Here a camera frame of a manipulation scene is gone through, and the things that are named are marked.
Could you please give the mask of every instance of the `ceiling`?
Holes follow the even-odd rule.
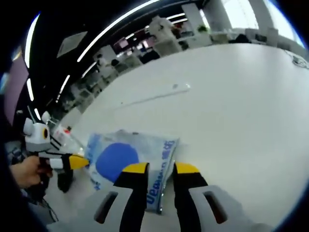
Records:
[[[195,2],[201,7],[203,0],[160,0],[130,15],[98,40],[77,62],[80,54],[110,23],[147,0],[109,1],[109,6],[93,6],[91,9],[46,12],[42,11],[32,37],[29,77],[32,82],[34,108],[40,113],[56,106],[56,98],[66,77],[68,87],[79,80],[93,63],[93,55],[104,45],[114,44],[119,39],[147,26],[155,15],[168,17],[182,13],[182,4]],[[62,41],[71,35],[87,31],[77,48],[57,58]],[[19,105],[28,105],[29,97],[21,98]]]

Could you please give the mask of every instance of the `white desk surface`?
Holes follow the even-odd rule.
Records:
[[[121,104],[182,83],[191,89]],[[117,78],[72,133],[86,144],[92,132],[119,129],[179,136],[182,150],[176,160],[199,168],[210,185],[241,202],[255,222],[276,226],[292,210],[309,177],[309,71],[293,65],[283,50],[256,44],[177,53]],[[144,220],[154,225],[164,220],[179,228],[172,188],[167,192],[165,217],[147,214]]]

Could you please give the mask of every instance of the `blue circle print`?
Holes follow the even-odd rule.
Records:
[[[104,178],[115,182],[125,167],[138,162],[137,151],[129,144],[114,143],[99,155],[96,170]]]

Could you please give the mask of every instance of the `human hand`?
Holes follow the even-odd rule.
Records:
[[[40,158],[37,156],[27,157],[22,163],[12,165],[10,168],[21,189],[39,184],[41,182],[40,174],[47,174],[49,178],[53,176],[51,168],[40,167]]]

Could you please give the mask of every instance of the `desk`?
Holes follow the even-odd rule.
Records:
[[[191,89],[121,104],[175,83],[188,83]],[[87,108],[72,133],[85,144],[95,131],[179,136],[178,161],[199,168],[209,184],[241,202],[255,222],[276,226],[308,181],[308,102],[309,71],[293,65],[283,50],[214,45],[164,57],[120,76]],[[169,186],[163,198],[165,217],[146,214],[146,223],[177,228],[172,192]]]

